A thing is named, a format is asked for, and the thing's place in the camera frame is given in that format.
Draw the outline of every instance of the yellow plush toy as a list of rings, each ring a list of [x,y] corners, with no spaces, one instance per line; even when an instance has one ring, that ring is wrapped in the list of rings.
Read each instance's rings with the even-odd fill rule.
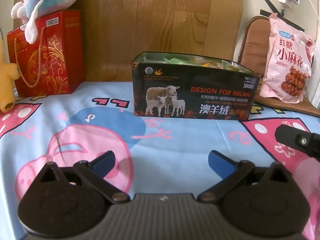
[[[0,111],[9,112],[15,105],[12,80],[20,77],[17,64],[4,62],[4,45],[0,35]]]

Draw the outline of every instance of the lamb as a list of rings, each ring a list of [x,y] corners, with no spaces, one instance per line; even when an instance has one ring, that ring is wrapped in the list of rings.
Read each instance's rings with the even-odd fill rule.
[[[150,114],[152,114],[152,108],[157,107],[158,108],[158,117],[160,117],[160,113],[162,108],[164,107],[165,104],[165,100],[167,98],[167,96],[165,97],[161,97],[158,96],[158,100],[149,100],[147,102],[147,108],[146,108],[146,115],[148,115],[148,112],[150,112]]]
[[[174,115],[174,111],[177,109],[177,115],[179,115],[179,109],[181,110],[180,114],[184,114],[184,109],[186,107],[186,103],[184,100],[178,100],[178,97],[173,96],[171,97],[171,102],[172,102],[172,107],[173,107],[173,111],[172,111],[172,115]]]
[[[165,96],[177,96],[177,89],[179,87],[175,86],[167,86],[165,88],[162,87],[151,87],[147,90],[146,93],[146,102],[149,100],[158,100],[158,96],[165,97]],[[172,105],[171,99],[168,97],[164,104],[164,114],[169,113],[169,106]]]

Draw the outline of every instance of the snack wrapper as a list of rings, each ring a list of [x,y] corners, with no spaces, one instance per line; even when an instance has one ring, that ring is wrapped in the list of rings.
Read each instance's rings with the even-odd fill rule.
[[[297,104],[303,100],[311,76],[314,41],[273,13],[270,20],[269,51],[260,96]]]

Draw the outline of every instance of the stuffed toy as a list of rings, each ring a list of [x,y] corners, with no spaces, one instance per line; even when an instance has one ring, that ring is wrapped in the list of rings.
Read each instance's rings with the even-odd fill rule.
[[[34,44],[38,36],[35,20],[38,17],[69,8],[76,0],[23,0],[16,3],[11,10],[12,19],[22,19],[21,30],[25,32],[26,41]]]
[[[0,36],[0,111],[9,112],[15,105],[12,80],[20,77],[18,66],[4,62],[4,46]]]

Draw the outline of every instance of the cartoon print fabric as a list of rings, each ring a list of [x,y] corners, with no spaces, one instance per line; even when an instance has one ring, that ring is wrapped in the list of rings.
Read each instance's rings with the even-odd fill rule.
[[[304,236],[314,240],[319,163],[275,141],[275,129],[283,123],[320,133],[315,117],[259,105],[245,122],[138,117],[132,84],[126,82],[85,82],[72,95],[21,98],[10,115],[0,114],[0,239],[24,235],[17,206],[47,161],[72,166],[112,150],[116,165],[104,179],[131,198],[136,193],[197,196],[222,180],[208,161],[217,150],[257,166],[281,161],[310,203]]]

